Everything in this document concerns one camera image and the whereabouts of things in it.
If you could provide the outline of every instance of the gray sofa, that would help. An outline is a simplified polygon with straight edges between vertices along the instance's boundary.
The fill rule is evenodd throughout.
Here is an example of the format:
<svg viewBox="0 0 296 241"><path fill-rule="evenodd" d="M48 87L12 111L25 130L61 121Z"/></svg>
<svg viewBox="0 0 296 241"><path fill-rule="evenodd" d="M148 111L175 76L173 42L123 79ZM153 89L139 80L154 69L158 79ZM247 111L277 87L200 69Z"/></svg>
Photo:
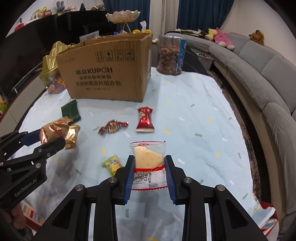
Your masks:
<svg viewBox="0 0 296 241"><path fill-rule="evenodd" d="M186 38L190 46L209 53L242 101L264 151L271 201L285 232L296 215L296 67L240 34L228 34L233 51L193 36L168 35Z"/></svg>

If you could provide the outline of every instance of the cheese-shaped snack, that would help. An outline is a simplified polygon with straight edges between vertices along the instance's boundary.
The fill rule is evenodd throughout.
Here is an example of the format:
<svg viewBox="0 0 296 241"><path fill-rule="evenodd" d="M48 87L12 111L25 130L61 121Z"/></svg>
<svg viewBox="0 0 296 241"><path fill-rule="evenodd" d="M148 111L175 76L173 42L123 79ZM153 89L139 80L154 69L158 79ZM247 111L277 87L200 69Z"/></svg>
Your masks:
<svg viewBox="0 0 296 241"><path fill-rule="evenodd" d="M144 146L135 148L136 168L156 168L163 163L163 156Z"/></svg>

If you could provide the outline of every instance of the blue curtain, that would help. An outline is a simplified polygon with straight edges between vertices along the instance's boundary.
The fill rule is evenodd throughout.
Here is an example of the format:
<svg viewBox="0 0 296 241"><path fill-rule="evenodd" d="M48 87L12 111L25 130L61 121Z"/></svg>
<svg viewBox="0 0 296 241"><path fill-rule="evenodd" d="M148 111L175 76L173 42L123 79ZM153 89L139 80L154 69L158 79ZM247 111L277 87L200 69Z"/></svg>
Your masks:
<svg viewBox="0 0 296 241"><path fill-rule="evenodd" d="M207 31L221 27L234 0L179 0L177 28Z"/></svg>
<svg viewBox="0 0 296 241"><path fill-rule="evenodd" d="M146 29L149 29L150 0L103 0L103 2L107 13L111 14L115 11L119 12L121 10L140 11L141 14L138 19L132 23L128 23L128 25L131 31L135 29L141 30L142 26L140 22L145 20L147 23ZM120 24L118 30L121 30L122 27L123 24Z"/></svg>

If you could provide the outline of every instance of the sofa cushion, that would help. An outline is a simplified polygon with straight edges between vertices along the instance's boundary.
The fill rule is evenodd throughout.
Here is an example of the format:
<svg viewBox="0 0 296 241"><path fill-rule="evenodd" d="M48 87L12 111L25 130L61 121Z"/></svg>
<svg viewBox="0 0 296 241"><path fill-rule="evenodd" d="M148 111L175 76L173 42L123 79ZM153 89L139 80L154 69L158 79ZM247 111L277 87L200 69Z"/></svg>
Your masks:
<svg viewBox="0 0 296 241"><path fill-rule="evenodd" d="M268 103L263 110L279 150L286 190L286 212L296 211L296 122L283 108Z"/></svg>
<svg viewBox="0 0 296 241"><path fill-rule="evenodd" d="M275 53L268 48L254 41L248 41L239 53L239 57L248 62L259 73L274 55Z"/></svg>
<svg viewBox="0 0 296 241"><path fill-rule="evenodd" d="M296 67L289 60L275 55L262 70L293 113L296 109Z"/></svg>
<svg viewBox="0 0 296 241"><path fill-rule="evenodd" d="M231 59L228 61L227 67L242 84L259 109L263 110L268 103L274 102L281 106L288 114L290 113L289 108L279 93L252 66L242 59Z"/></svg>
<svg viewBox="0 0 296 241"><path fill-rule="evenodd" d="M237 55L239 55L240 51L245 46L245 44L248 41L250 41L250 37L246 37L237 33L229 33L228 38L235 47L233 52L236 53Z"/></svg>
<svg viewBox="0 0 296 241"><path fill-rule="evenodd" d="M218 44L210 46L209 53L211 54L211 56L214 56L216 59L220 60L226 67L228 61L231 59L241 60L238 55L227 48L219 46Z"/></svg>
<svg viewBox="0 0 296 241"><path fill-rule="evenodd" d="M292 117L293 117L294 120L296 121L296 110L294 110L294 113L292 114Z"/></svg>
<svg viewBox="0 0 296 241"><path fill-rule="evenodd" d="M200 50L204 53L209 53L209 47L215 45L213 41L202 39L199 37L194 37L191 35L181 34L181 33L166 33L166 36L176 36L187 40L187 45Z"/></svg>

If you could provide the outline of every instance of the brown stuffed toy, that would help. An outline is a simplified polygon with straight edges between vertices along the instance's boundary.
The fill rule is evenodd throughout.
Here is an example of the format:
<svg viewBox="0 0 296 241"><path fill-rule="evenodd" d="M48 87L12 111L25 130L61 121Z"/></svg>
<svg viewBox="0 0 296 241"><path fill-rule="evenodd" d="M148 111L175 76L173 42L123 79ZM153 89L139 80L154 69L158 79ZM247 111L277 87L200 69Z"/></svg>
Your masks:
<svg viewBox="0 0 296 241"><path fill-rule="evenodd" d="M256 32L249 34L249 36L250 40L264 46L264 35L260 30L256 30Z"/></svg>

